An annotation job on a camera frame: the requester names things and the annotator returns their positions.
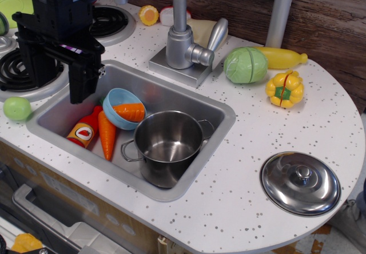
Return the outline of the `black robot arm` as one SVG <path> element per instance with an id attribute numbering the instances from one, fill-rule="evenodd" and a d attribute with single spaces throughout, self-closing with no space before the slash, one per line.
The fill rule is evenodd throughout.
<path id="1" fill-rule="evenodd" d="M 37 87 L 54 79 L 57 62 L 69 69 L 70 102 L 80 104 L 97 87 L 105 48 L 90 33 L 96 0 L 32 0 L 33 13 L 16 12 L 19 51 Z"/>

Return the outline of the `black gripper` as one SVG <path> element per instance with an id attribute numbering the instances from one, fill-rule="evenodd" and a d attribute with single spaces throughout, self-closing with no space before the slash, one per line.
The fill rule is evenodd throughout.
<path id="1" fill-rule="evenodd" d="M 56 61 L 69 67 L 72 104 L 95 93 L 105 48 L 90 34 L 91 11 L 17 12 L 13 19 L 23 64 L 36 87 L 56 78 Z"/>

